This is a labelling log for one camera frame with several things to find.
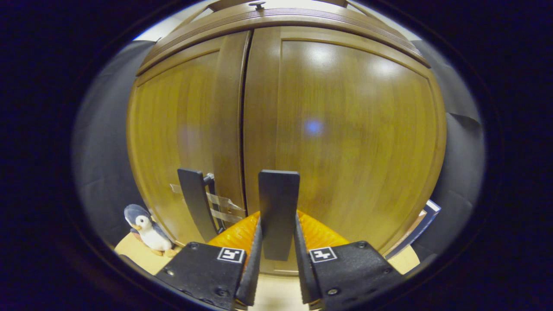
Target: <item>stuffed penguin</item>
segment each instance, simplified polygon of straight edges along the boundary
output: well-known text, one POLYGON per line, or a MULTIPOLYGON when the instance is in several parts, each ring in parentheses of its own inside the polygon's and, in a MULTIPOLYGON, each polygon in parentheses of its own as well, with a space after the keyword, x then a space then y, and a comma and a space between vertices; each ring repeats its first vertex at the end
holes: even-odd
POLYGON ((172 249, 173 243, 159 225, 152 220, 152 216, 146 209, 140 205, 130 204, 125 208, 124 215, 132 227, 131 232, 140 234, 144 244, 150 247, 154 254, 163 256, 163 252, 165 252, 168 257, 176 255, 172 249))

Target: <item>knob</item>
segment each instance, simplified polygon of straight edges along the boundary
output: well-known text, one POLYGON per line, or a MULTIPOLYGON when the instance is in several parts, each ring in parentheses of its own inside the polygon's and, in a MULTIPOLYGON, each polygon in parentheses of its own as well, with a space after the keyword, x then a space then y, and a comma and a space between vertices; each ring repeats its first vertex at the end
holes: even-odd
POLYGON ((249 6, 255 6, 255 9, 256 10, 262 10, 264 9, 261 5, 262 4, 265 4, 265 1, 255 1, 255 2, 252 2, 252 3, 248 3, 249 6))

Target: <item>gray fabric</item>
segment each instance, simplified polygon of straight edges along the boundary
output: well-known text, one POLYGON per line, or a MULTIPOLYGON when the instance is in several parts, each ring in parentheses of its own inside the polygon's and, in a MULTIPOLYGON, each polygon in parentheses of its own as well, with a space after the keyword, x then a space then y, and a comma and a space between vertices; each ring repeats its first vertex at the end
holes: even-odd
POLYGON ((432 66, 447 112, 444 164, 430 197, 442 210, 412 244, 423 261, 443 252, 472 215, 482 185, 486 148, 476 103, 461 77, 428 43, 413 44, 432 66))
POLYGON ((92 82, 75 123, 77 191, 92 226, 111 245, 129 233, 123 209, 145 206, 131 171, 125 120, 135 74, 153 45, 133 41, 114 56, 92 82))
POLYGON ((427 42, 422 40, 411 42, 430 64, 442 91, 446 112, 469 117, 478 123, 482 123, 470 90, 465 86, 465 83, 447 59, 427 42))

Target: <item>wooden door panel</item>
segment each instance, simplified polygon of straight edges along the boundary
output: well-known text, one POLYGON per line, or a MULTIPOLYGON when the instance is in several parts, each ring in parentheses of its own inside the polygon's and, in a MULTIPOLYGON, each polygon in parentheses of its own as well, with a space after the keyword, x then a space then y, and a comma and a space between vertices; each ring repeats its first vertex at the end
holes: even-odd
POLYGON ((133 174, 148 209, 180 245, 203 239, 170 186, 179 185, 178 168, 213 172, 217 194, 244 206, 239 116, 250 35, 195 45, 135 83, 127 120, 133 174))
POLYGON ((298 209, 384 252, 430 197, 444 150, 441 95, 418 62, 334 30, 254 31, 244 97, 249 212, 259 208, 262 169, 298 171, 298 209))

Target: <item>wooden cabinet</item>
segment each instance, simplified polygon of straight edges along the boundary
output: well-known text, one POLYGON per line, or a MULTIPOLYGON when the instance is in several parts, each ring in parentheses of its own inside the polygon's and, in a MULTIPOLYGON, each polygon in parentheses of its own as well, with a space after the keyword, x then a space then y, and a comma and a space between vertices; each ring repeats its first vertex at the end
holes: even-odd
POLYGON ((137 78, 129 103, 127 142, 138 189, 178 244, 203 241, 176 170, 213 172, 217 193, 243 204, 240 160, 241 90, 250 32, 183 50, 137 78))
POLYGON ((356 35, 256 29, 244 94, 248 210, 258 210, 259 171, 297 171, 298 209, 387 250, 440 172, 445 113, 430 79, 408 56, 356 35))
MULTIPOLYGON (((381 253, 430 197, 446 128, 427 63, 380 21, 317 6, 324 14, 247 4, 214 12, 145 59, 129 107, 129 154, 148 208, 177 243, 202 241, 170 187, 179 167, 213 172, 218 195, 249 213, 259 210, 262 169, 297 171, 298 209, 381 253), (312 27, 289 26, 294 12, 312 27)), ((293 273, 293 247, 289 258, 264 260, 262 272, 293 273)))

